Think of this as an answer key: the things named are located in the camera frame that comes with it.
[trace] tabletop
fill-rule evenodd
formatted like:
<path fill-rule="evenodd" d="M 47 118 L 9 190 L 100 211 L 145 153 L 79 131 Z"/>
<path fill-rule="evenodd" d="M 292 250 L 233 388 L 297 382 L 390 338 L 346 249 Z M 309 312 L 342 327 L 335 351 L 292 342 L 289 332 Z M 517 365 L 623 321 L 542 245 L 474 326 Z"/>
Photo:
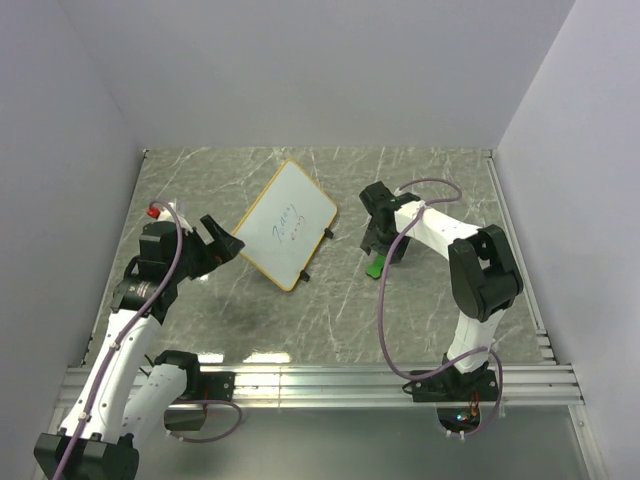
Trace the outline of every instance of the tabletop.
<path fill-rule="evenodd" d="M 444 177 L 463 198 L 436 208 L 475 225 L 503 225 L 487 161 L 478 149 L 433 148 L 177 148 L 148 151 L 135 188 L 118 252 L 86 361 L 95 361 L 105 335 L 111 292 L 150 219 L 154 197 L 177 199 L 192 225 L 210 214 L 231 232 L 278 166 L 295 159 L 338 205 L 331 229 L 306 271 L 308 283 L 284 292 L 238 256 L 179 287 L 152 357 L 165 349 L 198 353 L 224 363 L 376 363 L 383 361 L 376 329 L 379 283 L 365 270 L 373 262 L 360 250 L 368 215 L 358 198 L 377 180 L 390 190 L 420 177 Z M 416 185 L 424 199 L 448 194 L 446 186 Z M 198 229 L 210 240 L 204 228 Z M 459 310 L 451 295 L 445 259 L 412 241 L 393 265 L 385 299 L 385 330 L 394 360 L 438 363 L 446 352 Z M 535 327 L 520 295 L 495 335 L 506 363 L 538 363 Z"/>

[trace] green object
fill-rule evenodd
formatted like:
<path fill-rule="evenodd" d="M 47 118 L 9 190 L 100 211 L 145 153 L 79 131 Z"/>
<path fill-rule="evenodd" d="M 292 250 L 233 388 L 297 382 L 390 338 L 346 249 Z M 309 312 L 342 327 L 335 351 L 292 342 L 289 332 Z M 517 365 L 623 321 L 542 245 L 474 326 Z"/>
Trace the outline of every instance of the green object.
<path fill-rule="evenodd" d="M 369 265 L 369 268 L 367 268 L 367 275 L 369 275 L 371 278 L 375 278 L 376 280 L 380 278 L 386 258 L 387 257 L 379 253 L 373 263 Z"/>

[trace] white enclosure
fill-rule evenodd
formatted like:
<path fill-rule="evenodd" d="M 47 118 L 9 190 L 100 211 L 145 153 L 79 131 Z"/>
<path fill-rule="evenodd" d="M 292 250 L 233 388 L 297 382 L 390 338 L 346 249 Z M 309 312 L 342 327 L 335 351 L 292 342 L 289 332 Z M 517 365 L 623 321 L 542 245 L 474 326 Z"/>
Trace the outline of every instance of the white enclosure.
<path fill-rule="evenodd" d="M 572 0 L 61 0 L 145 146 L 495 147 Z"/>
<path fill-rule="evenodd" d="M 86 347 L 141 148 L 201 145 L 498 147 L 552 339 L 636 478 L 640 7 L 573 3 L 3 0 L 2 478 Z"/>

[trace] small whiteboard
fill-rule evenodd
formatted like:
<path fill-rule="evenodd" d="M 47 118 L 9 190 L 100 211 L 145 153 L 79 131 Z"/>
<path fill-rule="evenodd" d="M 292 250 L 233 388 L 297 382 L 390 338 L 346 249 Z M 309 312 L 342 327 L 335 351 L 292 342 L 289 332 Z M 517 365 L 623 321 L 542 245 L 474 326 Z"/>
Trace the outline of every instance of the small whiteboard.
<path fill-rule="evenodd" d="M 242 255 L 285 291 L 293 289 L 338 207 L 287 159 L 233 231 Z"/>

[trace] wire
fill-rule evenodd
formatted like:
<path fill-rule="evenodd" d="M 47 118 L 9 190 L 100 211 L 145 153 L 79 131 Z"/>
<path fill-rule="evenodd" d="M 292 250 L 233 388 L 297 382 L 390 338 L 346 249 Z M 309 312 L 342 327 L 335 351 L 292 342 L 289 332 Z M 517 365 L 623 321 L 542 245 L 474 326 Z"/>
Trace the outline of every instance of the wire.
<path fill-rule="evenodd" d="M 489 414 L 489 417 L 487 418 L 487 420 L 485 422 L 482 422 L 482 424 L 480 424 L 480 426 L 476 428 L 473 432 L 469 432 L 469 434 L 465 436 L 475 435 L 476 433 L 479 433 L 482 430 L 484 430 L 486 426 L 493 421 L 493 419 L 497 415 L 498 410 L 500 408 L 500 403 L 502 402 L 502 379 L 503 379 L 502 362 L 498 358 L 498 355 L 496 354 L 496 352 L 493 351 L 493 349 L 487 348 L 487 347 L 474 348 L 473 350 L 465 352 L 455 357 L 454 359 L 449 360 L 447 363 L 444 363 L 443 365 L 439 366 L 435 370 L 432 370 L 430 372 L 423 373 L 420 375 L 411 375 L 407 372 L 403 372 L 398 368 L 398 366 L 395 363 L 393 363 L 393 360 L 391 358 L 391 355 L 389 354 L 389 349 L 387 348 L 387 342 L 384 336 L 384 294 L 385 294 L 385 288 L 387 285 L 387 277 L 389 276 L 389 266 L 391 265 L 391 259 L 393 258 L 393 254 L 395 253 L 396 248 L 398 248 L 398 245 L 400 244 L 402 239 L 407 235 L 407 233 L 409 233 L 409 231 L 422 219 L 422 215 L 424 214 L 425 210 L 428 207 L 432 205 L 436 205 L 438 203 L 456 202 L 462 198 L 462 190 L 460 190 L 460 187 L 458 187 L 455 183 L 450 182 L 449 180 L 445 180 L 443 178 L 419 178 L 417 180 L 412 180 L 411 182 L 405 183 L 399 188 L 399 190 L 404 190 L 410 185 L 414 185 L 416 183 L 423 183 L 423 182 L 443 183 L 453 188 L 456 191 L 456 195 L 453 197 L 436 198 L 433 200 L 425 201 L 424 204 L 418 209 L 418 213 L 416 213 L 416 216 L 413 218 L 413 220 L 411 220 L 409 224 L 406 227 L 404 227 L 400 233 L 398 233 L 396 238 L 391 243 L 391 246 L 389 247 L 389 252 L 387 253 L 387 257 L 384 261 L 384 267 L 382 269 L 382 277 L 380 281 L 380 293 L 378 294 L 378 340 L 380 341 L 380 348 L 382 349 L 382 355 L 384 356 L 384 359 L 387 362 L 387 365 L 389 365 L 389 368 L 391 369 L 391 371 L 396 375 L 398 375 L 399 377 L 402 377 L 406 380 L 410 380 L 412 382 L 420 382 L 428 378 L 435 377 L 436 375 L 444 372 L 447 368 L 452 367 L 459 361 L 464 360 L 465 358 L 470 357 L 471 355 L 476 355 L 482 352 L 489 352 L 489 354 L 495 359 L 496 364 L 498 365 L 498 380 L 499 380 L 498 399 L 496 400 L 493 410 Z"/>
<path fill-rule="evenodd" d="M 71 456 L 73 449 L 76 443 L 78 442 L 80 435 L 82 435 L 84 427 L 86 426 L 87 421 L 91 415 L 91 409 L 93 408 L 93 405 L 98 396 L 98 390 L 100 389 L 102 380 L 104 379 L 107 373 L 107 368 L 109 368 L 109 364 L 111 363 L 111 360 L 113 360 L 113 357 L 115 356 L 116 351 L 120 347 L 122 340 L 129 334 L 133 326 L 138 322 L 138 320 L 140 320 L 140 318 L 142 318 L 142 316 L 151 308 L 153 303 L 158 299 L 162 291 L 165 289 L 165 287 L 169 283 L 169 280 L 171 280 L 171 277 L 173 276 L 173 273 L 176 271 L 176 268 L 178 267 L 178 262 L 180 261 L 180 254 L 182 252 L 182 226 L 180 225 L 180 219 L 178 218 L 178 215 L 176 214 L 174 209 L 168 203 L 164 202 L 163 200 L 154 199 L 149 203 L 149 207 L 152 207 L 155 204 L 162 205 L 171 214 L 171 217 L 173 218 L 173 221 L 176 224 L 176 235 L 177 235 L 177 241 L 178 241 L 178 244 L 176 246 L 176 254 L 173 257 L 173 261 L 171 262 L 171 266 L 169 267 L 169 270 L 167 271 L 166 275 L 162 279 L 162 282 L 160 282 L 160 285 L 158 285 L 158 288 L 155 289 L 155 291 L 151 294 L 151 296 L 147 299 L 147 301 L 144 302 L 144 304 L 140 307 L 140 309 L 133 315 L 133 317 L 131 317 L 131 320 L 129 320 L 129 322 L 124 326 L 124 328 L 120 331 L 120 333 L 118 334 L 114 342 L 109 347 L 109 350 L 107 350 L 107 353 L 104 356 L 104 359 L 100 364 L 100 367 L 98 368 L 96 376 L 93 380 L 93 384 L 91 385 L 91 388 L 89 390 L 89 395 L 87 396 L 87 401 L 85 402 L 84 410 L 82 411 L 82 416 L 78 419 L 78 426 L 73 432 L 73 435 L 71 436 L 71 439 L 67 444 L 67 448 L 65 448 L 62 458 L 60 459 L 58 468 L 56 468 L 56 471 L 51 480 L 61 479 L 62 473 L 64 472 L 67 462 L 69 461 L 69 457 Z"/>
<path fill-rule="evenodd" d="M 471 412 L 471 416 L 475 417 L 478 415 L 480 409 L 480 396 L 478 395 L 478 391 L 476 390 L 471 395 L 471 402 L 469 402 L 469 411 Z"/>
<path fill-rule="evenodd" d="M 228 437 L 229 435 L 231 435 L 233 432 L 235 432 L 238 427 L 240 426 L 240 423 L 242 423 L 242 409 L 235 403 L 233 402 L 227 402 L 226 400 L 188 400 L 188 401 L 180 401 L 181 404 L 187 404 L 187 405 L 204 405 L 205 408 L 208 407 L 209 405 L 225 405 L 227 407 L 231 407 L 233 408 L 236 412 L 238 412 L 238 419 L 236 420 L 236 423 L 233 424 L 233 426 L 227 430 L 224 433 L 221 433 L 220 435 L 216 435 L 215 437 L 211 437 L 211 438 L 188 438 L 185 437 L 183 435 L 180 435 L 179 433 L 176 432 L 169 432 L 169 435 L 171 435 L 174 438 L 177 438 L 178 440 L 180 440 L 181 442 L 187 442 L 187 443 L 211 443 L 211 442 L 216 442 L 218 440 L 222 440 L 225 437 Z"/>

